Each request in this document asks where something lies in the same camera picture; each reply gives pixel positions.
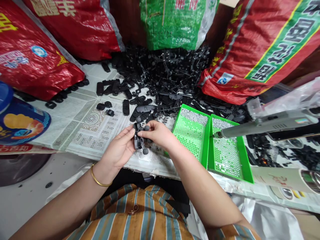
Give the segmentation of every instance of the table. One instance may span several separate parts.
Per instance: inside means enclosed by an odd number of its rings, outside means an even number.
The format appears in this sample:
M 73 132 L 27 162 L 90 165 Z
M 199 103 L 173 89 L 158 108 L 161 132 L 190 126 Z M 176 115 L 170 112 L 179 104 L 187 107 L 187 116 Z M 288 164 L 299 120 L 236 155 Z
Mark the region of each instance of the table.
M 130 115 L 124 116 L 122 113 L 122 102 L 126 97 L 123 93 L 120 93 L 118 96 L 96 95 L 97 82 L 105 79 L 118 78 L 121 81 L 124 79 L 111 66 L 109 66 L 111 70 L 109 73 L 106 73 L 99 64 L 84 65 L 83 67 L 90 84 L 69 94 L 68 98 L 63 103 L 57 104 L 55 109 L 46 108 L 44 102 L 41 101 L 31 103 L 33 106 L 47 111 L 52 117 L 52 123 L 44 134 L 30 143 L 70 152 L 93 160 L 100 160 L 110 141 L 123 128 L 131 124 L 129 118 L 135 105 L 130 105 Z M 146 91 L 147 88 L 142 89 L 141 95 L 145 95 Z M 105 101 L 112 103 L 111 109 L 115 113 L 113 117 L 107 116 L 105 111 L 96 109 L 98 103 L 104 103 Z M 174 121 L 175 119 L 168 119 L 166 125 L 169 129 L 172 129 Z M 320 147 L 315 146 L 313 143 L 311 143 L 311 146 L 320 150 Z M 281 158 L 279 155 L 277 162 L 288 162 L 287 159 Z M 294 164 L 290 164 L 289 166 L 301 167 L 301 164 L 294 162 Z M 142 151 L 138 150 L 125 165 L 125 168 L 149 173 L 153 176 L 180 179 L 171 159 L 165 157 L 163 151 L 155 145 L 151 146 L 147 155 L 143 155 Z M 320 213 L 320 197 L 316 194 L 306 194 L 306 198 L 294 199 L 294 201 L 282 200 L 276 197 L 268 186 L 239 182 L 212 172 L 210 174 L 226 192 Z

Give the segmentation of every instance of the green plastic tray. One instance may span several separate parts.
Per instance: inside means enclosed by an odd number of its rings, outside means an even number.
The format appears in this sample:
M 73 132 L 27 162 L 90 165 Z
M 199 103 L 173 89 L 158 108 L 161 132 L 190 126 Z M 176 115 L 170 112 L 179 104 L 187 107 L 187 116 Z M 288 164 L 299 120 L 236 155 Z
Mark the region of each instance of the green plastic tray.
M 206 126 L 204 127 L 200 123 L 190 121 L 186 117 L 182 116 L 180 114 L 182 109 L 187 109 L 208 117 Z M 187 149 L 189 149 L 190 152 L 193 153 L 193 155 L 199 160 L 199 162 L 205 167 L 205 169 L 207 169 L 208 165 L 208 150 L 211 125 L 212 120 L 209 115 L 202 113 L 185 104 L 182 104 L 172 129 L 172 133 Z
M 212 114 L 211 115 L 211 121 L 210 121 L 210 139 L 209 139 L 209 156 L 208 156 L 208 170 L 210 171 L 216 171 L 219 172 L 223 175 L 229 176 L 231 178 L 239 179 L 242 181 L 246 181 L 249 183 L 254 184 L 252 172 L 251 172 L 251 167 L 246 151 L 246 147 L 244 145 L 243 137 L 237 137 L 237 143 L 235 143 L 232 140 L 228 140 L 227 143 L 232 145 L 236 144 L 237 148 L 237 155 L 238 156 L 230 156 L 230 158 L 226 157 L 229 153 L 227 152 L 228 146 L 226 146 L 226 151 L 222 152 L 219 149 L 215 148 L 214 142 L 219 141 L 219 138 L 213 138 L 213 134 L 215 132 L 221 131 L 220 128 L 213 127 L 212 125 L 212 118 L 219 119 L 221 121 L 230 123 L 233 126 L 239 125 L 236 122 L 232 122 L 230 120 L 227 120 L 225 118 L 219 117 L 217 115 Z M 231 166 L 231 168 L 235 165 L 238 165 L 240 167 L 240 176 L 234 176 L 232 174 L 229 174 L 230 170 L 226 170 L 223 168 L 222 164 L 228 164 Z

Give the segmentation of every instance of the gold bangle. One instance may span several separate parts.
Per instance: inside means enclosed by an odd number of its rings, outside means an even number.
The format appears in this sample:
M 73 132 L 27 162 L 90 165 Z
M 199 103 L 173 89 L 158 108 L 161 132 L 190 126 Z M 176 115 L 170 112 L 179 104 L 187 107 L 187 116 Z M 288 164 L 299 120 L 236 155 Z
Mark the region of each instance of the gold bangle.
M 92 175 L 92 177 L 93 177 L 93 180 L 94 180 L 97 184 L 99 184 L 101 187 L 109 187 L 109 186 L 112 184 L 112 182 L 111 182 L 110 184 L 101 184 L 101 183 L 98 182 L 98 180 L 96 179 L 96 177 L 95 177 L 94 174 L 93 174 L 93 165 L 95 165 L 95 163 L 91 165 L 91 175 Z

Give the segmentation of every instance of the plastic tub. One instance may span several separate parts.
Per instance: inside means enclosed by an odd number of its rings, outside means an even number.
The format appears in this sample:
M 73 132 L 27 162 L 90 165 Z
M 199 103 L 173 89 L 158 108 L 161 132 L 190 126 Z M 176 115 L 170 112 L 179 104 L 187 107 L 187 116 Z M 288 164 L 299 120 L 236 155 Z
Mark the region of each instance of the plastic tub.
M 13 96 L 13 89 L 0 81 L 0 144 L 20 145 L 43 134 L 51 123 L 49 113 Z

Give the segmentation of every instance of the wrist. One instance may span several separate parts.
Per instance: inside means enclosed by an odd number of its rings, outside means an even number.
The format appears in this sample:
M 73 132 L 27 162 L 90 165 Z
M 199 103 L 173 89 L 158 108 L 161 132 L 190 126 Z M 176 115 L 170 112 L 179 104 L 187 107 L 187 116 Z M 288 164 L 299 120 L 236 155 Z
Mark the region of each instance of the wrist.
M 93 174 L 96 179 L 103 183 L 109 184 L 117 176 L 120 169 L 106 164 L 104 161 L 99 161 L 93 166 Z

